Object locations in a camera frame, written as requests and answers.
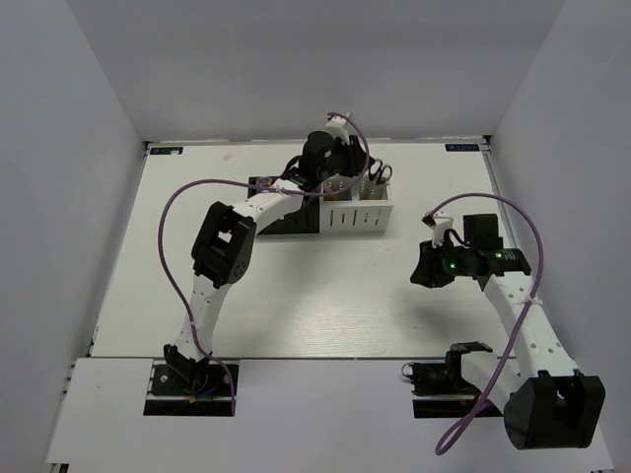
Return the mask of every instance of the wire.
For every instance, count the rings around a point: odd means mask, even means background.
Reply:
[[[199,399],[203,399],[204,397],[206,397],[208,394],[212,393],[215,389],[217,389],[216,387],[211,387],[210,389],[208,389],[207,391],[202,392],[201,394],[196,394],[194,396],[191,396],[188,399],[188,402],[190,404],[192,404],[193,402],[197,402]]]
[[[511,200],[505,197],[500,197],[499,195],[486,194],[482,192],[469,192],[466,194],[460,194],[460,195],[451,197],[447,199],[445,202],[441,203],[439,206],[437,206],[434,210],[432,210],[430,212],[430,215],[434,215],[436,212],[438,212],[440,209],[442,209],[446,205],[456,200],[463,199],[466,197],[486,197],[489,199],[499,200],[500,202],[504,202],[505,204],[508,204],[511,207],[513,207],[522,217],[524,217],[524,219],[526,219],[528,225],[530,226],[530,229],[532,230],[532,233],[534,234],[534,239],[536,239],[536,246],[537,246],[537,251],[538,251],[536,275],[534,277],[534,284],[532,285],[532,288],[530,289],[530,293],[529,293],[530,298],[533,299],[536,296],[536,292],[539,289],[539,285],[541,284],[541,278],[543,277],[543,242],[541,241],[541,235],[539,234],[539,230],[537,229],[536,225],[534,224],[532,219],[528,216],[526,211],[524,211],[524,209],[522,209],[516,203],[512,202]],[[495,386],[497,379],[500,377],[500,373],[502,372],[504,365],[506,364],[506,362],[509,359],[509,356],[511,355],[511,350],[513,350],[513,347],[515,346],[515,342],[520,332],[520,328],[522,328],[522,324],[524,323],[524,320],[526,319],[526,315],[531,305],[532,305],[532,301],[526,301],[526,303],[524,304],[524,308],[522,308],[522,312],[520,312],[520,316],[515,322],[515,326],[513,327],[513,330],[511,331],[511,334],[509,335],[509,341],[506,344],[506,348],[504,349],[502,358],[500,358],[500,362],[497,364],[497,367],[493,371],[493,374],[491,375],[489,382],[487,383],[486,387],[482,391],[482,394],[477,399],[477,402],[473,406],[473,409],[471,409],[471,411],[466,416],[464,416],[462,419],[458,420],[451,427],[449,427],[447,431],[443,434],[441,439],[438,441],[438,444],[436,445],[436,449],[434,450],[437,455],[442,455],[443,453],[447,452],[450,448],[452,448],[454,443],[456,443],[456,441],[464,433],[464,431],[469,426],[469,424],[471,424],[471,421],[475,418],[475,416],[477,416],[482,410],[484,410],[486,407],[492,404],[491,401],[488,400],[489,394],[491,390],[493,390],[493,387]]]
[[[366,173],[366,171],[368,170],[369,167],[369,163],[370,163],[370,151],[368,148],[368,140],[366,139],[366,136],[364,135],[364,133],[362,132],[361,128],[357,125],[357,123],[355,123],[355,121],[353,121],[350,117],[346,116],[343,113],[339,113],[337,111],[332,111],[328,114],[329,117],[331,116],[339,116],[343,119],[345,119],[347,122],[349,122],[351,124],[351,126],[355,129],[355,131],[357,132],[357,136],[360,137],[360,139],[362,140],[362,142],[364,143],[364,151],[366,153],[366,161],[364,162],[364,168],[362,169],[362,171],[355,177],[353,178],[350,182],[348,182],[348,184],[346,185],[346,187],[333,191],[333,192],[304,192],[302,190],[292,190],[292,189],[282,189],[282,192],[284,194],[295,194],[295,195],[303,195],[305,197],[330,197],[332,195],[338,195],[338,194],[342,194],[344,192],[346,192],[348,189],[350,189],[351,187],[353,187],[355,184],[357,184],[361,178],[364,176],[364,174]],[[158,224],[158,255],[160,257],[160,264],[162,265],[162,269],[165,271],[165,275],[167,276],[167,279],[169,280],[169,282],[171,283],[171,285],[173,286],[175,292],[177,293],[177,296],[179,297],[179,299],[181,300],[181,303],[184,305],[184,308],[186,309],[186,315],[188,317],[188,322],[190,323],[190,332],[192,334],[193,337],[193,343],[195,344],[195,348],[197,349],[197,351],[204,356],[204,358],[206,358],[207,360],[216,363],[217,365],[219,365],[224,372],[226,372],[226,376],[228,377],[228,382],[230,385],[230,397],[231,397],[231,407],[232,407],[232,414],[233,416],[235,415],[235,403],[236,403],[236,395],[235,395],[235,382],[233,380],[233,376],[230,373],[230,370],[228,369],[228,367],[226,366],[226,364],[224,362],[222,362],[221,360],[219,360],[216,357],[212,356],[212,353],[207,353],[204,348],[201,346],[201,343],[199,342],[199,337],[197,336],[197,327],[195,326],[195,317],[193,315],[192,309],[190,308],[190,304],[188,303],[188,300],[186,299],[186,296],[184,295],[184,293],[181,291],[181,288],[179,287],[179,285],[177,284],[177,281],[174,278],[174,275],[171,272],[171,269],[169,268],[169,264],[167,263],[167,258],[165,256],[165,243],[164,243],[164,239],[165,239],[165,223],[167,221],[167,215],[169,214],[169,210],[171,209],[171,207],[173,206],[175,200],[179,197],[179,195],[184,192],[187,189],[190,189],[191,187],[195,187],[197,185],[201,185],[201,184],[226,184],[226,185],[235,185],[237,187],[246,187],[249,189],[255,189],[255,190],[259,190],[259,191],[265,191],[265,192],[269,192],[270,188],[263,186],[263,185],[254,185],[254,184],[246,184],[244,182],[236,182],[234,180],[227,180],[227,179],[199,179],[199,180],[194,180],[192,182],[189,182],[188,184],[183,185],[182,187],[180,187],[178,190],[176,190],[173,195],[169,198],[169,200],[167,201],[167,203],[165,204],[165,208],[162,211],[162,215],[160,217],[160,223]]]
[[[457,234],[456,230],[454,230],[454,229],[447,229],[446,234],[449,234],[452,237],[454,237],[456,239],[456,241],[458,243],[460,243],[462,246],[469,247],[469,243],[467,241],[464,241],[462,238],[460,238],[460,235]]]

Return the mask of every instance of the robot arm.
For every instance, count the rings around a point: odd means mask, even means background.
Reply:
[[[450,240],[453,219],[448,214],[427,216],[423,222],[434,229],[434,235],[420,244],[419,264],[410,281],[438,288],[457,276],[472,277],[510,336],[529,301],[533,281],[522,252],[503,247],[497,216],[465,216],[466,245],[461,246]],[[514,351],[520,372],[504,368],[489,395],[504,413],[513,445],[519,449],[589,446],[604,401],[604,387],[597,376],[580,372],[538,301],[533,301],[527,313]],[[445,378],[457,387],[481,389],[497,364],[497,357],[484,344],[454,344],[446,354]]]
[[[260,192],[234,206],[214,203],[208,210],[195,244],[193,292],[190,307],[197,338],[206,353],[212,353],[212,338],[219,312],[231,287],[245,274],[254,237],[285,215],[298,211],[303,195],[285,191],[318,192],[328,178],[340,174],[360,175],[366,153],[357,136],[344,130],[346,120],[332,117],[327,131],[309,135],[303,153],[292,159],[269,191]],[[370,158],[368,169],[375,162]],[[383,175],[370,174],[379,182]],[[165,360],[179,383],[190,392],[206,382],[208,362],[198,351],[190,321],[186,318],[171,345],[165,345]]]
[[[278,179],[273,186],[274,189],[300,190],[298,185],[289,180]],[[236,204],[228,215],[238,216],[244,233],[261,232],[265,227],[283,218],[285,215],[300,210],[303,205],[303,196],[297,194],[283,194],[280,192],[262,192],[256,194],[244,202]],[[219,230],[215,226],[217,216],[226,210],[223,204],[214,205],[208,211],[204,227],[197,237],[193,248],[193,259],[195,260],[195,274],[193,276],[193,292],[190,297],[190,307],[195,314],[195,328],[202,348],[206,353],[212,353],[212,338],[215,324],[219,318],[222,304],[226,295],[239,279],[243,276],[249,265],[249,255],[251,254],[251,236],[245,237],[249,254],[245,254],[235,261],[229,271],[228,281],[213,271],[213,267],[218,263],[219,254],[214,255],[213,250],[208,247],[208,240],[212,240],[215,231]],[[187,318],[182,322],[179,334],[175,338],[173,346],[176,346],[179,353],[187,359],[199,362],[204,356],[199,353],[193,343],[190,322]]]

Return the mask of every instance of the black mounting plate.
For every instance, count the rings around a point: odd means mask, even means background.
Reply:
[[[239,383],[239,365],[228,365],[235,383],[235,394],[237,393],[237,385]],[[223,368],[219,365],[209,365],[206,368],[208,377],[204,385],[197,392],[190,392],[182,387],[178,382],[177,376],[167,365],[154,366],[153,382],[151,383],[151,393],[154,396],[191,396],[208,389],[215,388],[213,396],[230,396],[230,385],[227,383],[227,375]]]

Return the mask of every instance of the black bracket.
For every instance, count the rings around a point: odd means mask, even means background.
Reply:
[[[518,449],[586,448],[604,402],[598,376],[550,376],[539,372],[504,406],[504,427]]]
[[[230,241],[219,237],[229,234]],[[232,206],[215,202],[199,230],[192,249],[195,275],[210,279],[216,289],[233,284],[244,275],[252,255],[256,223]]]

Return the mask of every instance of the white panel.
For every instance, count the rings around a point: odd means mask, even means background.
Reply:
[[[561,341],[606,399],[616,471],[631,471],[631,3],[567,2],[494,139],[500,187],[546,250],[542,298]],[[530,249],[529,231],[513,219]]]
[[[491,133],[563,0],[69,0],[147,140]]]
[[[274,175],[302,144],[189,146],[150,156],[99,321],[93,355],[162,357],[184,317],[158,260],[162,209],[180,186],[202,177],[247,181]],[[490,192],[480,153],[448,153],[439,144],[375,144],[391,164],[394,208],[385,234],[258,238],[252,261],[230,291],[217,323],[218,356],[437,357],[454,342],[482,340],[496,351],[506,334],[478,285],[459,278],[430,290],[409,277],[419,243],[431,237],[421,217],[466,191]],[[165,246],[184,293],[192,291],[190,249],[208,207],[245,199],[245,189],[205,185],[186,191],[167,221]],[[449,207],[462,215],[497,212],[488,199]]]
[[[438,457],[434,446],[454,420],[414,419],[402,363],[244,361],[235,418],[183,418],[142,416],[151,360],[79,360],[48,461],[70,463],[72,473],[590,473],[611,466],[599,431],[586,449],[519,451],[498,418],[475,420]]]
[[[88,350],[143,153],[66,3],[0,3],[0,468],[31,473]]]

